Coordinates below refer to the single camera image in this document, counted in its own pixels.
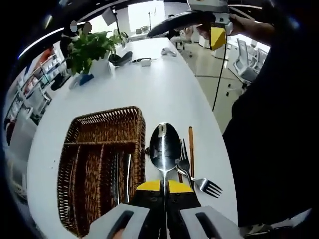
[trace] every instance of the wooden chopstick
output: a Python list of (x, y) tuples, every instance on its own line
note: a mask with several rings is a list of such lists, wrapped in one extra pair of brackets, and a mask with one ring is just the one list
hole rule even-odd
[(183, 175), (181, 175), (180, 173), (177, 173), (177, 174), (178, 174), (179, 182), (183, 183)]
[(194, 138), (193, 138), (193, 128), (188, 128), (189, 135), (189, 148), (190, 148), (190, 175), (194, 177)]

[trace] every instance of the yellow part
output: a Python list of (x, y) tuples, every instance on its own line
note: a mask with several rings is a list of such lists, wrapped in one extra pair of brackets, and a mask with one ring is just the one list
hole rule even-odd
[(226, 33), (224, 28), (212, 27), (210, 31), (210, 46), (212, 50), (217, 50), (226, 43)]
[[(159, 191), (160, 180), (142, 183), (141, 185), (137, 187), (137, 190)], [(179, 183), (174, 180), (169, 180), (169, 192), (170, 193), (187, 193), (187, 192), (193, 192), (193, 190), (186, 184)]]

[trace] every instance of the potted plant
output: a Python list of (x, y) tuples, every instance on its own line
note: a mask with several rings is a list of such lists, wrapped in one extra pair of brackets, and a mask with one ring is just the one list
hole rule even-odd
[(97, 77), (110, 72), (108, 56), (115, 53), (115, 46), (123, 42), (122, 35), (107, 37), (106, 31), (83, 34), (79, 30), (79, 37), (69, 44), (69, 62), (72, 74), (93, 74)]

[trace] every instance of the black cable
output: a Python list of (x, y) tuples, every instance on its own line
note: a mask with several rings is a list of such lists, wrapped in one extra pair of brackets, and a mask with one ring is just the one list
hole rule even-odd
[(224, 52), (224, 58), (223, 58), (223, 63), (222, 63), (222, 65), (221, 65), (221, 70), (220, 70), (219, 78), (218, 78), (217, 89), (216, 89), (216, 95), (215, 95), (215, 100), (214, 100), (214, 105), (213, 105), (213, 111), (214, 111), (214, 109), (215, 109), (216, 100), (217, 100), (217, 94), (218, 94), (218, 89), (219, 89), (219, 84), (220, 84), (220, 79), (221, 79), (221, 74), (223, 73), (224, 63), (225, 63), (225, 59), (226, 59), (226, 51), (227, 51), (227, 35), (226, 35), (226, 33), (225, 33), (225, 36), (226, 36), (225, 52)]

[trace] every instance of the blue object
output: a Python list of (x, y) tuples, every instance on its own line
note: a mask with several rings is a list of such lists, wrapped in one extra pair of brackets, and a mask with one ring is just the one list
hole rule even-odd
[(79, 85), (82, 86), (93, 78), (94, 76), (92, 74), (82, 74), (82, 78), (79, 81)]

